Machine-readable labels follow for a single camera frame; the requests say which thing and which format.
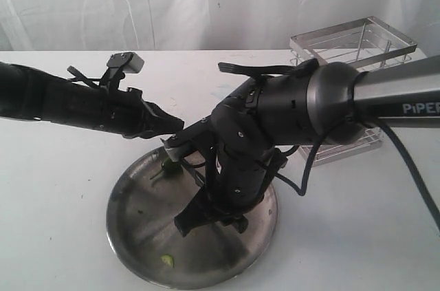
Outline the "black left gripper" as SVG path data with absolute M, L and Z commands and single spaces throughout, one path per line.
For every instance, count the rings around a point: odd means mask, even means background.
M 163 111 L 158 105 L 144 101 L 142 91 L 129 87 L 104 96 L 100 108 L 99 127 L 125 138 L 151 138 L 176 133 L 184 121 Z

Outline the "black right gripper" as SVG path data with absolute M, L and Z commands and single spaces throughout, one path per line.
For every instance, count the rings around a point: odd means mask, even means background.
M 257 207 L 264 197 L 259 195 L 249 206 L 226 210 L 215 206 L 206 191 L 199 191 L 199 199 L 194 197 L 174 218 L 174 224 L 182 237 L 186 237 L 190 231 L 198 227 L 216 222 L 220 222 L 223 226 L 232 226 L 238 233 L 244 233 L 249 225 L 245 214 Z

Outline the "black and grey right robot arm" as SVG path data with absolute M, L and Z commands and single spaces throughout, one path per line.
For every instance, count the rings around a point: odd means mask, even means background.
M 390 138 L 432 218 L 439 220 L 439 208 L 395 133 L 397 127 L 439 126 L 438 56 L 372 72 L 316 59 L 295 67 L 220 63 L 219 69 L 247 80 L 206 119 L 168 141 L 181 149 L 178 162 L 194 151 L 204 159 L 201 188 L 174 219 L 182 235 L 215 222 L 244 232 L 245 214 L 262 201 L 290 153 L 311 147 L 301 183 L 293 185 L 302 196 L 322 145 L 350 144 L 374 127 Z

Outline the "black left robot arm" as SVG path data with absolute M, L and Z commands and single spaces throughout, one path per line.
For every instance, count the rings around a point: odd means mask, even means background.
M 183 129 L 184 121 L 142 98 L 142 91 L 119 89 L 123 67 L 110 67 L 99 85 L 77 69 L 74 81 L 24 65 L 1 64 L 1 117 L 149 139 Z

